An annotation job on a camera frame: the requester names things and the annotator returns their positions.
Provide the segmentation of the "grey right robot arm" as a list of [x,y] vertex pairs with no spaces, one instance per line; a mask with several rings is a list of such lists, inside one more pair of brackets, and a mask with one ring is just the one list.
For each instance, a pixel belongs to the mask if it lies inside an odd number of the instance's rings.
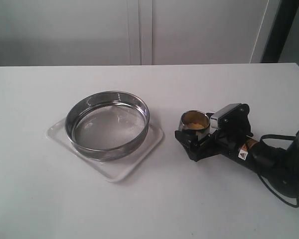
[[174,135],[192,161],[223,155],[255,172],[279,199],[299,200],[299,131],[254,140],[249,112],[249,105],[242,103],[215,113],[187,111]]

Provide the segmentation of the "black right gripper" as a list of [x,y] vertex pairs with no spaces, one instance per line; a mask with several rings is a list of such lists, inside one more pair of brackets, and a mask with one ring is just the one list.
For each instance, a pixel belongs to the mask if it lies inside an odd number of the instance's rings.
[[253,136],[248,120],[249,112],[249,105],[242,104],[230,113],[227,122],[222,122],[220,129],[214,129],[213,133],[209,133],[201,140],[197,140],[196,131],[191,129],[176,130],[174,135],[189,158],[195,162],[218,154],[229,158],[234,157],[238,155],[238,148],[246,142],[247,138]]

